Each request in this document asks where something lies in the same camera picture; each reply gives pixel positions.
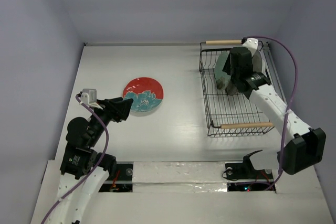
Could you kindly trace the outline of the red blue floral plate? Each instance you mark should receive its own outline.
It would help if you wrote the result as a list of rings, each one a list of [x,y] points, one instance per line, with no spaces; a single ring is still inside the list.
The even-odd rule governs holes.
[[[156,109],[164,98],[161,84],[149,77],[139,77],[131,80],[123,89],[123,99],[132,99],[131,111],[147,113]]]

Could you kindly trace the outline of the blue white floral plate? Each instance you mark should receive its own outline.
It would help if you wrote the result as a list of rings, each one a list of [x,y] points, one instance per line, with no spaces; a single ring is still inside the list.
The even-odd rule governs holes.
[[[254,72],[262,72],[263,63],[259,51],[256,51],[255,54],[253,55],[252,63]]]

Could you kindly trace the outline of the light green flower plate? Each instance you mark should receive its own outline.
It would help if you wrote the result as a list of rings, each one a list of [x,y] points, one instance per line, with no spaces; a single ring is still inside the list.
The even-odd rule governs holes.
[[[217,58],[214,77],[216,81],[216,87],[218,90],[224,90],[227,88],[228,83],[230,81],[230,75],[223,71],[226,60],[229,57],[229,53],[227,51],[223,51]]]

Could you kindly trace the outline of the grey brown deer plate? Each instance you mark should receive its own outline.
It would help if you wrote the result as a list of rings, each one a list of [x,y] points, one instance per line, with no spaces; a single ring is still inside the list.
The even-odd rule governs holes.
[[[227,95],[229,95],[229,96],[234,96],[235,94],[237,94],[239,92],[237,87],[231,81],[228,82],[228,85],[227,85],[225,91],[226,91]]]

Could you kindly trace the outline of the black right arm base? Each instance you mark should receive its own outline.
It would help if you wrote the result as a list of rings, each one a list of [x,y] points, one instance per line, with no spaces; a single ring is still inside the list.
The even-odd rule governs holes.
[[[267,182],[273,180],[271,173],[267,174],[265,169],[256,170],[250,160],[251,156],[261,152],[261,150],[251,152],[243,157],[241,163],[226,163],[222,177],[229,181],[237,180],[258,180],[265,179]]]

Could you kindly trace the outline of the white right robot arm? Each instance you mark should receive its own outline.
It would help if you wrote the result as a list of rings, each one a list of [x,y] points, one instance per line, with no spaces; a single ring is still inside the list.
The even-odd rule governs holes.
[[[229,51],[223,71],[230,83],[255,104],[281,134],[279,168],[294,175],[322,160],[326,134],[301,120],[279,97],[270,80],[254,71],[251,51],[243,46]]]

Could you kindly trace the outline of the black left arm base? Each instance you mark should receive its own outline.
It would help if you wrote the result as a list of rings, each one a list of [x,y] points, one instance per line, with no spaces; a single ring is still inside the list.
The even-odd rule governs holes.
[[[130,193],[133,192],[133,163],[117,163],[116,172],[100,187],[100,193]]]

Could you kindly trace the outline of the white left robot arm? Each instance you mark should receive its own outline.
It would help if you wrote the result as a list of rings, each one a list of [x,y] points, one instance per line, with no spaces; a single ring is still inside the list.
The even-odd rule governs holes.
[[[125,121],[133,99],[104,99],[96,105],[80,102],[91,113],[88,119],[76,117],[67,126],[65,152],[60,166],[58,205],[48,223],[82,223],[85,211],[100,187],[117,172],[116,157],[104,148],[94,150],[110,122]]]

